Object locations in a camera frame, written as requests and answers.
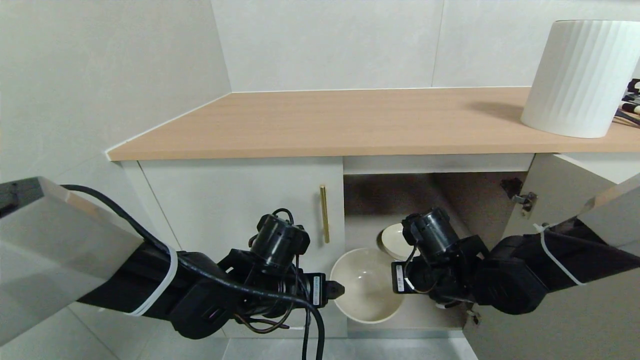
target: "wire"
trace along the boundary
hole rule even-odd
[[[418,294],[427,294],[429,293],[429,291],[433,290],[433,288],[435,288],[436,284],[435,282],[433,283],[433,286],[431,287],[431,289],[427,290],[427,291],[421,291],[418,290],[413,283],[411,282],[411,280],[409,280],[409,274],[407,272],[407,269],[409,268],[409,264],[411,263],[411,260],[413,260],[413,255],[415,255],[415,250],[417,249],[418,245],[414,245],[413,246],[413,250],[411,251],[411,254],[409,255],[409,257],[407,258],[407,260],[404,262],[404,266],[403,266],[403,275],[404,275],[404,281],[407,283],[407,285],[409,285],[409,287],[411,288],[411,290],[417,292]],[[427,263],[427,266],[429,268],[431,268],[431,265],[425,260],[425,262]],[[431,274],[431,279],[433,280],[433,271],[430,271]]]
[[[243,324],[245,324],[247,327],[251,327],[251,323],[252,322],[257,322],[257,323],[266,323],[269,325],[276,325],[277,323],[275,321],[272,320],[268,320],[268,319],[254,319],[251,318],[250,320],[245,319],[243,316],[241,316],[240,314],[234,314],[235,318],[237,318],[240,322],[242,322]],[[291,327],[286,325],[286,324],[282,324],[280,325],[281,329],[290,329]]]
[[[300,277],[300,274],[298,272],[296,272],[296,277]],[[309,284],[307,282],[307,285],[305,286],[302,283],[302,279],[299,279],[300,282],[300,287],[303,290],[303,293],[306,296],[306,299],[309,300],[311,295],[309,294]],[[307,314],[305,317],[305,334],[302,337],[302,360],[307,360],[307,347],[309,344],[309,329],[311,327],[311,314],[309,313],[309,309],[305,309]]]
[[[287,215],[289,216],[289,222],[291,223],[291,225],[295,224],[293,222],[293,214],[291,213],[291,211],[289,211],[289,209],[285,209],[285,208],[280,208],[277,209],[276,211],[272,212],[272,215],[276,215],[278,213],[287,213]]]
[[[307,310],[307,317],[305,319],[305,335],[302,337],[302,360],[307,360],[307,347],[309,345],[309,327],[311,327],[311,314],[309,309]]]
[[[67,189],[67,190],[70,190],[70,191],[83,192],[83,193],[86,193],[88,195],[91,195],[92,197],[95,197],[96,199],[101,201],[103,204],[105,204],[109,209],[113,210],[113,212],[115,212],[116,215],[122,217],[129,224],[131,224],[133,229],[140,236],[142,236],[142,238],[145,241],[151,243],[153,246],[157,247],[159,250],[164,251],[167,255],[169,254],[170,250],[163,242],[161,242],[153,234],[148,232],[142,225],[140,225],[139,222],[137,222],[131,215],[129,215],[126,211],[124,211],[124,209],[122,209],[115,201],[111,200],[109,197],[107,197],[103,193],[101,193],[101,192],[99,192],[97,190],[94,190],[92,188],[89,188],[89,187],[86,187],[86,186],[81,186],[81,185],[65,184],[65,185],[62,185],[62,187]],[[178,261],[180,261],[180,264],[182,266],[184,266],[185,268],[193,271],[196,274],[199,274],[201,276],[206,277],[207,279],[215,282],[216,284],[218,284],[218,285],[220,285],[220,286],[222,286],[224,288],[227,288],[227,289],[230,289],[230,290],[234,290],[234,291],[238,291],[240,293],[244,293],[244,294],[248,294],[248,295],[253,295],[253,296],[258,296],[258,297],[266,297],[267,299],[281,300],[281,301],[284,301],[284,302],[290,302],[291,304],[296,304],[299,307],[304,307],[304,308],[308,309],[311,312],[311,315],[313,315],[314,320],[316,321],[316,324],[317,324],[317,328],[318,328],[318,343],[317,343],[317,349],[316,349],[316,360],[321,360],[322,359],[323,352],[324,352],[324,321],[322,320],[322,315],[320,315],[320,312],[318,311],[318,309],[316,309],[316,307],[313,306],[309,301],[307,301],[307,300],[305,300],[303,298],[299,298],[297,296],[278,293],[278,292],[275,292],[275,291],[262,290],[262,289],[254,288],[253,286],[246,286],[246,285],[242,285],[242,284],[237,284],[237,283],[229,281],[227,279],[223,279],[221,277],[217,277],[217,276],[215,276],[215,275],[213,275],[213,274],[211,274],[211,273],[199,268],[196,264],[192,263],[191,260],[189,260],[188,258],[184,258],[182,256],[178,256]]]
[[[622,110],[616,110],[616,117],[619,117],[621,119],[625,119],[627,121],[631,121],[633,122],[635,125],[640,126],[640,120],[636,119],[635,117],[631,116],[631,115],[627,115],[624,111]]]
[[[295,283],[294,283],[294,288],[293,288],[293,295],[296,295],[298,293],[298,268],[300,266],[300,256],[296,255],[296,266],[293,269],[294,274],[295,274]],[[267,329],[258,329],[256,327],[254,327],[253,325],[251,325],[252,322],[260,322],[258,320],[261,319],[255,319],[255,318],[249,318],[249,321],[243,321],[243,323],[245,324],[245,326],[247,326],[249,328],[249,330],[256,332],[257,334],[269,334],[270,332],[273,332],[275,330],[277,330],[278,328],[280,328],[282,326],[282,324],[284,324],[285,321],[287,321],[287,319],[289,318],[289,315],[291,315],[291,311],[293,310],[293,304],[289,305],[289,308],[287,309],[287,312],[282,316],[282,318],[280,319],[280,321],[278,321],[277,323],[272,324],[273,326],[268,327]]]

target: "ceramic bowl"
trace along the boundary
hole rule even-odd
[[[342,255],[330,278],[344,286],[344,295],[335,300],[350,319],[380,323],[392,318],[404,300],[392,286],[394,259],[378,249],[356,249]]]

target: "ribbed white cylinder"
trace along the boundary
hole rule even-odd
[[[522,123],[565,136],[605,136],[638,58],[640,22],[556,21]]]

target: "gold door handle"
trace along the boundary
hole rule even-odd
[[[320,203],[322,205],[322,223],[324,226],[324,243],[329,243],[329,215],[326,209],[326,186],[320,185]]]

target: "countertop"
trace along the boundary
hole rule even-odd
[[[604,138],[531,129],[529,88],[233,93],[109,151],[113,161],[296,156],[640,152],[640,129]]]

